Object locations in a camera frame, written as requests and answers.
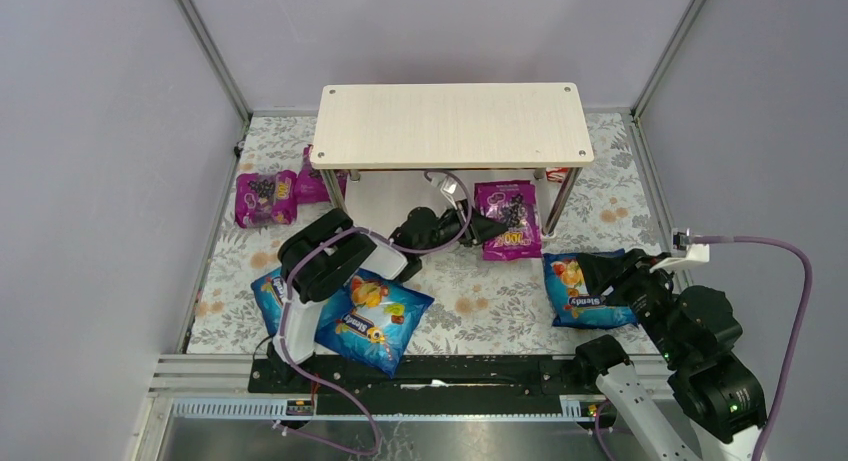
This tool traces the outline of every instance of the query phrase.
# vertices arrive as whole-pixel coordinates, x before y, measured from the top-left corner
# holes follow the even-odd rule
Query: logo on bag
[[[568,304],[575,308],[591,308],[603,305],[604,300],[600,296],[575,296],[568,300]]]
[[[271,293],[274,301],[278,305],[283,305],[283,300],[286,299],[286,285],[283,283],[283,278],[274,276],[273,278],[265,278],[265,283],[262,285],[262,291]]]
[[[289,199],[291,194],[291,179],[277,184],[277,199]]]
[[[336,333],[352,332],[353,334],[367,339],[372,343],[385,343],[386,336],[383,330],[374,325],[374,322],[360,315],[354,309],[336,321]]]

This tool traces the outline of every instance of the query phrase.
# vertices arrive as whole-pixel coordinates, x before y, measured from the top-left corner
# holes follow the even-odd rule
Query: metal table leg
[[[565,208],[565,203],[568,202],[568,197],[571,195],[571,190],[574,189],[574,185],[577,184],[577,177],[580,175],[581,171],[583,171],[583,168],[568,169],[565,179],[562,180],[562,186],[560,186],[559,192],[557,192],[557,196],[554,199],[554,205],[551,207],[548,219],[545,220],[545,224],[542,226],[542,236],[553,235],[554,229],[556,229],[556,225],[559,222],[559,218],[562,216],[562,210]]]
[[[330,203],[334,208],[340,208],[347,212],[347,207],[344,205],[344,195],[342,188],[339,186],[339,178],[336,177],[336,172],[332,169],[322,169],[321,178],[324,180],[324,185],[327,186],[327,192],[330,194]]]

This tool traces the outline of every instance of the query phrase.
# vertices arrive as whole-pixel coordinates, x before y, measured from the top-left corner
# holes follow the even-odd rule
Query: blue chip bag
[[[277,334],[277,328],[280,326],[280,316],[283,315],[283,305],[277,296],[277,292],[274,290],[275,280],[280,287],[286,285],[285,280],[280,277],[280,269],[277,268],[250,283],[250,289],[253,290],[253,297],[256,298],[256,305],[259,306],[259,311],[262,312],[262,319],[265,321],[265,329],[268,330],[268,334],[271,336]]]
[[[393,377],[433,298],[364,269],[343,290],[321,311],[315,342]]]
[[[592,253],[598,256],[621,256],[624,250]],[[630,308],[607,306],[604,296],[589,296],[583,271],[577,264],[577,253],[545,253],[545,290],[556,311],[554,326],[581,329],[612,329],[636,324]]]

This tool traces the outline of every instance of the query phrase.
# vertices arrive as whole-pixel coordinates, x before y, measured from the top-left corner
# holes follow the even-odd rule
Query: snack bag
[[[297,173],[297,183],[294,187],[294,193],[299,204],[330,201],[330,193],[327,192],[327,187],[324,186],[321,173],[313,169],[312,163],[309,162],[309,153],[311,151],[311,144],[303,148],[303,166],[300,168],[300,172]],[[336,177],[339,179],[339,187],[342,188],[342,194],[345,194],[345,190],[347,189],[347,171],[336,171]]]
[[[509,227],[506,233],[483,244],[484,260],[542,257],[534,185],[529,181],[477,183],[474,198],[480,213]]]
[[[297,218],[294,171],[244,173],[236,178],[236,223],[242,228],[291,224]]]
[[[568,174],[568,168],[547,168],[545,169],[545,173],[547,173],[548,181],[561,183],[565,181],[565,175]]]
[[[592,253],[598,256],[621,256],[624,250]],[[630,308],[607,306],[604,296],[589,296],[583,271],[577,264],[577,253],[545,253],[545,290],[554,307],[554,326],[581,329],[612,329],[636,324]]]
[[[393,377],[433,298],[364,269],[344,290],[321,311],[315,342]]]
[[[274,278],[282,281],[282,284],[285,285],[285,280],[280,277],[280,269],[277,268],[250,283],[250,289],[253,290],[256,305],[259,306],[259,311],[262,313],[262,320],[265,321],[265,329],[268,330],[268,334],[271,336],[277,334],[277,328],[280,326],[280,317],[283,315],[283,306],[280,304],[281,300],[277,298],[272,287]]]

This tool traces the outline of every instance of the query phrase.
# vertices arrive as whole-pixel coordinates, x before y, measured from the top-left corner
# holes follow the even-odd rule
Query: purple snack bag
[[[303,148],[303,166],[297,174],[297,183],[295,183],[294,194],[298,204],[324,203],[330,201],[330,194],[327,192],[327,187],[324,186],[324,180],[321,179],[321,173],[312,168],[312,163],[309,162],[309,153],[312,151],[312,145]],[[347,172],[336,171],[336,177],[339,179],[339,186],[342,188],[342,195],[345,194],[347,188]]]
[[[290,224],[297,218],[294,171],[244,173],[236,178],[236,223],[242,228]]]
[[[542,257],[542,233],[536,217],[536,187],[529,181],[497,181],[474,186],[477,209],[506,224],[509,231],[483,244],[486,261]]]

